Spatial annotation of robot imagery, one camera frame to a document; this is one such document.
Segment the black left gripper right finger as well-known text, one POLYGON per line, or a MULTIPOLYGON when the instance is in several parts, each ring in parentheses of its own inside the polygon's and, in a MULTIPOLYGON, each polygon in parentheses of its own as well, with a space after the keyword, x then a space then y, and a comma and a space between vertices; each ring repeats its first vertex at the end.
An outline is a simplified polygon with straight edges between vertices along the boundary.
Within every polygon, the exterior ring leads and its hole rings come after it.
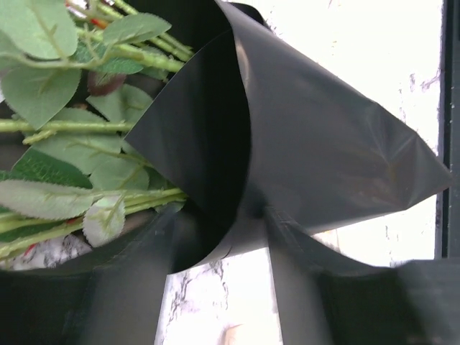
POLYGON ((373 267, 303 233, 266 208, 285 344, 457 344, 459 260, 373 267))

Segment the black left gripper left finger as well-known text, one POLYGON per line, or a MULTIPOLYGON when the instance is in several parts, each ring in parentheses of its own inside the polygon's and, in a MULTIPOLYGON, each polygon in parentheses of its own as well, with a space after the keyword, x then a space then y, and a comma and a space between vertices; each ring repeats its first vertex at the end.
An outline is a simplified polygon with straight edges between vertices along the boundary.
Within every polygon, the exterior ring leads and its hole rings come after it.
POLYGON ((152 344, 166 277, 203 256, 197 207, 168 206, 52 269, 1 272, 3 344, 152 344))

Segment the black wrapping paper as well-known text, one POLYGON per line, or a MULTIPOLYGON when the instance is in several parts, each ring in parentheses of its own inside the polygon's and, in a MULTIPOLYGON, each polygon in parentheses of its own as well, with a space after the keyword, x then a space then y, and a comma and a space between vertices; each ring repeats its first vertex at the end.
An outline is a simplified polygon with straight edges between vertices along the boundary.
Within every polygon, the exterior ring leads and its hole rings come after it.
POLYGON ((53 74, 1 60, 8 107, 41 129, 62 109, 128 84, 152 104, 125 141, 211 222, 201 262, 273 208, 316 233, 402 211, 446 189, 449 171, 408 126, 230 4, 146 4, 193 48, 179 71, 53 74))

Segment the salmon pink flower stem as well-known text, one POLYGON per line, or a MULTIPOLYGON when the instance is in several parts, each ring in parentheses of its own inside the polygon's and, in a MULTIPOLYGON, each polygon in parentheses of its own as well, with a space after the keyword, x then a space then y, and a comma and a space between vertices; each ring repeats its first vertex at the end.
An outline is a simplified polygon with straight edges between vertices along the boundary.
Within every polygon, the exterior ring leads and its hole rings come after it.
POLYGON ((1 263, 78 231, 88 246, 101 247, 125 233, 127 216, 187 198, 178 188, 149 183, 141 162, 109 157, 84 173, 28 149, 12 169, 1 171, 1 263))

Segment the light pink flower stem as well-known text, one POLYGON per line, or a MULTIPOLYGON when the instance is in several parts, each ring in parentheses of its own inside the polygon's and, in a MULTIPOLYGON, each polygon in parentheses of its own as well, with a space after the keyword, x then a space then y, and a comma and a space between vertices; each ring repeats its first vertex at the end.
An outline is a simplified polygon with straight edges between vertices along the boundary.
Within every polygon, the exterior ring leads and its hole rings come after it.
POLYGON ((15 114, 3 132, 21 132, 25 153, 2 180, 28 180, 97 190, 148 190, 151 164, 126 141, 126 133, 152 104, 143 90, 124 84, 106 96, 89 96, 94 114, 70 107, 41 129, 15 114))

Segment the white flower stem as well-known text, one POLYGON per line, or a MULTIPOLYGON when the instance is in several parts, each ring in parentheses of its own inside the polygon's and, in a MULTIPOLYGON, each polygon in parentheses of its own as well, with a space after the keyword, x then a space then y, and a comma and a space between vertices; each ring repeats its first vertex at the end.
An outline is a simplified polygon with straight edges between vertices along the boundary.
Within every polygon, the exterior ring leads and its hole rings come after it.
POLYGON ((71 61, 82 24, 71 15, 65 2, 2 1, 2 62, 16 69, 53 74, 98 72, 71 61))

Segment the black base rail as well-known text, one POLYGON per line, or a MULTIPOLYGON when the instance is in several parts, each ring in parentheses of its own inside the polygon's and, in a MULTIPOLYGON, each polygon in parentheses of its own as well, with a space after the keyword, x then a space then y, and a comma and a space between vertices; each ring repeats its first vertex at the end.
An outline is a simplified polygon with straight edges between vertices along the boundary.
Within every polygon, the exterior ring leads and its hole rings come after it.
POLYGON ((435 258, 459 256, 459 1, 443 3, 438 152, 453 176, 436 201, 435 258))

